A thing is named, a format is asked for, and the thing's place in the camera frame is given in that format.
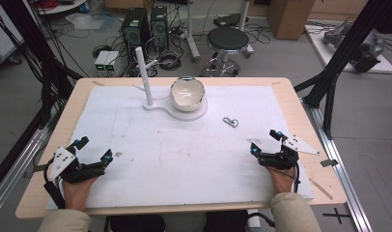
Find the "stool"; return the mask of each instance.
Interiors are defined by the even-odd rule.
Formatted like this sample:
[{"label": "stool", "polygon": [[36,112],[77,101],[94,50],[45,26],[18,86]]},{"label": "stool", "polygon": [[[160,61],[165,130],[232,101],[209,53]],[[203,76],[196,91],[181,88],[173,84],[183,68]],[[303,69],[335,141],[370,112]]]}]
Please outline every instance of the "stool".
[{"label": "stool", "polygon": [[229,54],[244,51],[248,46],[247,35],[235,28],[218,27],[208,33],[208,46],[217,52],[214,53],[203,70],[204,76],[233,76],[240,73],[238,64],[228,59]]}]

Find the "gray floor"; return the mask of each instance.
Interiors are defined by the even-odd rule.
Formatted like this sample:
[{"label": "gray floor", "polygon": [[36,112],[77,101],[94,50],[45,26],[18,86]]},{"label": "gray floor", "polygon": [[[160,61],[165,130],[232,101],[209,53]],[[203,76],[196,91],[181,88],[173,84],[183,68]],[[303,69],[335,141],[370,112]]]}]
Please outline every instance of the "gray floor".
[{"label": "gray floor", "polygon": [[[71,31],[71,25],[59,26],[64,15],[52,18],[54,27],[66,29],[60,36],[78,64],[89,76],[96,76],[95,58],[91,53],[95,46],[105,44],[111,36],[117,36],[121,23],[109,19],[110,28],[99,31]],[[212,18],[206,29],[214,27]],[[202,31],[204,20],[194,20],[194,31]],[[249,23],[267,26],[264,18],[251,18]],[[264,32],[271,43],[252,43],[255,53],[250,58],[234,55],[241,65],[240,76],[285,76],[293,85],[318,74],[323,65],[315,48],[306,35],[298,41],[275,40],[270,32]],[[193,63],[185,43],[182,67],[174,72],[159,71],[158,76],[198,76],[213,52],[206,46],[206,37],[195,37],[201,59]],[[384,57],[392,64],[392,52],[385,50]],[[69,67],[80,72],[66,56]],[[32,76],[26,64],[5,64],[0,68],[0,162],[10,151],[25,127],[37,113],[41,85]],[[309,90],[298,93],[305,96]],[[392,231],[392,74],[342,72],[336,91],[332,135],[350,179],[375,231]],[[29,181],[30,174],[22,178],[0,210],[0,231],[36,231],[39,219],[17,219],[14,211]],[[313,210],[322,231],[355,231],[350,218],[342,217],[342,224],[334,214],[349,213],[346,205],[316,206]],[[268,210],[261,210],[270,216]],[[165,215],[167,231],[202,231],[203,214]],[[92,231],[101,231],[104,217],[93,217]],[[272,231],[265,226],[262,231]]]}]

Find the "round white base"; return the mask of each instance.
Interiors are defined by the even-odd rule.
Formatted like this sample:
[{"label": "round white base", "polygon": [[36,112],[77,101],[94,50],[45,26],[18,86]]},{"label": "round white base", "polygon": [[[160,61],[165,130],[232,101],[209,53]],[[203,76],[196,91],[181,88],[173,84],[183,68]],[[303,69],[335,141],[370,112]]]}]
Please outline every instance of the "round white base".
[{"label": "round white base", "polygon": [[168,97],[161,100],[154,100],[153,105],[148,105],[148,101],[143,103],[146,110],[164,110],[168,112],[173,118],[181,121],[193,121],[201,118],[208,111],[208,100],[204,98],[198,109],[194,111],[181,111],[178,110],[173,104],[172,100]]}]

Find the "beige sleeve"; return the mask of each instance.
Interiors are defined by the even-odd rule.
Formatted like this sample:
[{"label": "beige sleeve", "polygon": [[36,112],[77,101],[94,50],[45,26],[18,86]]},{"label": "beige sleeve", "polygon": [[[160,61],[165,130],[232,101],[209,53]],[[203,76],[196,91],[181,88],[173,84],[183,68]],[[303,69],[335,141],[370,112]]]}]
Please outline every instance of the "beige sleeve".
[{"label": "beige sleeve", "polygon": [[301,195],[284,192],[275,195],[270,203],[277,232],[321,231],[311,207]]},{"label": "beige sleeve", "polygon": [[85,232],[88,231],[90,224],[90,217],[83,212],[57,210],[43,218],[39,232]]}]

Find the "bowl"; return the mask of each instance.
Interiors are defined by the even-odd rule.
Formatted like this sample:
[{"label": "bowl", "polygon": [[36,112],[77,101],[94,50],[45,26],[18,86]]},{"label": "bowl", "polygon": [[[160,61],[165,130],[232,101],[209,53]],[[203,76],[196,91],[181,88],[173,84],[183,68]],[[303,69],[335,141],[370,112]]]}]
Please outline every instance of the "bowl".
[{"label": "bowl", "polygon": [[178,110],[189,112],[200,107],[205,97],[205,88],[194,77],[179,77],[171,86],[170,96]]}]

